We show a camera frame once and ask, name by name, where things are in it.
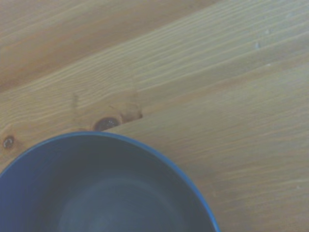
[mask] wood knot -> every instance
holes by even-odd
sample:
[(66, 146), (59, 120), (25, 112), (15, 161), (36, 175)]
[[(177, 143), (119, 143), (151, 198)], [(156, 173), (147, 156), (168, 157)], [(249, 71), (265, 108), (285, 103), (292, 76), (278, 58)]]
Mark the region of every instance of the wood knot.
[(123, 123), (131, 122), (140, 118), (143, 118), (143, 115), (140, 111), (137, 112), (127, 112), (126, 114), (121, 114), (120, 115)]
[(95, 131), (105, 131), (107, 129), (119, 126), (119, 121), (114, 117), (105, 117), (98, 121), (94, 127), (93, 130)]
[(5, 149), (10, 149), (13, 147), (14, 144), (14, 137), (12, 135), (7, 136), (3, 141), (3, 147)]

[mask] bowl rim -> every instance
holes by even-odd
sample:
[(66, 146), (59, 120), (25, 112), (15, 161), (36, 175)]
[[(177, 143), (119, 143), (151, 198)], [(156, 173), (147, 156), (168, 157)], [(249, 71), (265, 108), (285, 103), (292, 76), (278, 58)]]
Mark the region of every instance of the bowl rim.
[(22, 152), (19, 156), (17, 156), (8, 166), (6, 166), (3, 171), (0, 173), (0, 179), (5, 175), (5, 173), (12, 167), (14, 166), (17, 162), (19, 162), (20, 159), (22, 159), (24, 156), (26, 156), (28, 153), (31, 153), (33, 150), (37, 149), (38, 147), (48, 144), (50, 142), (54, 142), (57, 140), (61, 140), (61, 139), (65, 139), (65, 138), (70, 138), (70, 137), (79, 137), (79, 136), (100, 136), (100, 137), (109, 137), (109, 138), (114, 138), (117, 140), (121, 140), (124, 142), (127, 142), (129, 144), (135, 145), (149, 153), (151, 153), (152, 155), (154, 155), (155, 157), (157, 157), (159, 160), (161, 160), (165, 165), (167, 165), (169, 168), (171, 168), (187, 185), (188, 187), (194, 192), (194, 194), (197, 196), (198, 200), (200, 201), (200, 203), (204, 206), (209, 219), (211, 221), (211, 224), (214, 228), (214, 232), (221, 232), (219, 229), (219, 225), (215, 219), (215, 216), (213, 214), (213, 212), (211, 211), (208, 203), (206, 202), (206, 200), (204, 199), (202, 193), (198, 190), (198, 188), (196, 187), (196, 185), (193, 183), (193, 181), (187, 176), (187, 174), (184, 173), (184, 171), (182, 171), (174, 162), (172, 162), (169, 158), (167, 158), (166, 156), (164, 156), (162, 153), (160, 153), (159, 151), (155, 150), (154, 148), (136, 140), (136, 139), (132, 139), (129, 137), (126, 137), (124, 135), (120, 135), (120, 134), (116, 134), (116, 133), (110, 133), (110, 132), (100, 132), (100, 131), (79, 131), (79, 132), (70, 132), (70, 133), (65, 133), (65, 134), (61, 134), (52, 138), (49, 138), (47, 140), (44, 140), (32, 147), (30, 147), (29, 149), (27, 149), (26, 151)]

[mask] dark blue bowl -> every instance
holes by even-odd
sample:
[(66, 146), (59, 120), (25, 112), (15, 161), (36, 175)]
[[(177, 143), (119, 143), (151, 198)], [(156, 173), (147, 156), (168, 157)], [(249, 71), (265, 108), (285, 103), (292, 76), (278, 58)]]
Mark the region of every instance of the dark blue bowl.
[(0, 175), (1, 232), (219, 232), (192, 181), (127, 137), (64, 134)]

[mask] bowl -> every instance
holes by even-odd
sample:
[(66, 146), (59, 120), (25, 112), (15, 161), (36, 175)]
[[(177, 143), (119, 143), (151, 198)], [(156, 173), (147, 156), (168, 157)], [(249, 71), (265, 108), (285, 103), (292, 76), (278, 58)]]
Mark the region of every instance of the bowl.
[(193, 182), (136, 140), (75, 132), (0, 175), (1, 232), (219, 232)]

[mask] wooden surface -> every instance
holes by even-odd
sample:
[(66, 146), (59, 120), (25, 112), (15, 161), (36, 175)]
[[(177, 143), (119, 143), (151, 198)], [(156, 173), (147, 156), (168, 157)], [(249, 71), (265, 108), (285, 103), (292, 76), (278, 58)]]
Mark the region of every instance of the wooden surface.
[(0, 168), (122, 124), (223, 232), (307, 232), (308, 62), (307, 0), (0, 0)]

